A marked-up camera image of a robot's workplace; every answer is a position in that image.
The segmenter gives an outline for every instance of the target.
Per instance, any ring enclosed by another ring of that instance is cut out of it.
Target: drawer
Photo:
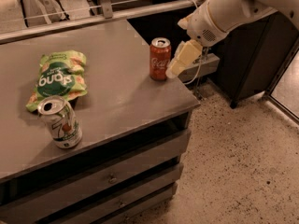
[[[79,214],[72,214],[71,217],[61,218],[51,222],[51,224],[89,224],[94,222],[179,180],[182,169],[183,165],[181,163],[167,168],[159,174],[151,175],[124,190],[114,193],[103,201],[99,200],[98,205],[92,204],[93,207],[82,208],[83,210],[80,209]]]
[[[158,142],[141,147],[92,168],[88,172],[68,178],[28,197],[0,208],[0,219],[13,223],[33,223],[95,193],[108,189],[134,175],[183,153],[191,132],[184,130]]]
[[[135,203],[132,203],[126,210],[123,210],[122,212],[116,212],[107,217],[101,218],[97,221],[94,221],[93,224],[117,224],[125,222],[130,217],[133,217],[158,203],[171,199],[171,197],[176,193],[176,190],[177,184],[174,183],[170,186],[156,191],[155,193],[152,193],[151,195]]]

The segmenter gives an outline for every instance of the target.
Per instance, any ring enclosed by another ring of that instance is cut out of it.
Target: red soda can
[[[154,80],[167,80],[166,70],[170,58],[170,41],[163,37],[153,39],[150,44],[149,76]]]

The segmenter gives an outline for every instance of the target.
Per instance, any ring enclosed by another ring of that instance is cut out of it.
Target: snack bag
[[[74,50],[43,55],[40,59],[38,81],[26,108],[33,112],[44,98],[52,95],[63,96],[67,101],[85,95],[85,64],[85,55]]]

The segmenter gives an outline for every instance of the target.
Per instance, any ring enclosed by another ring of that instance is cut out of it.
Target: black cabinet
[[[265,91],[298,37],[297,29],[280,13],[233,30],[212,48],[221,58],[211,77],[237,102]]]

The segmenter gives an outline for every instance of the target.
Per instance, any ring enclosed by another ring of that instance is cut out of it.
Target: logo on chip bag
[[[37,83],[37,91],[44,97],[68,94],[75,85],[75,79],[68,72],[65,63],[51,63],[48,69],[41,73]]]

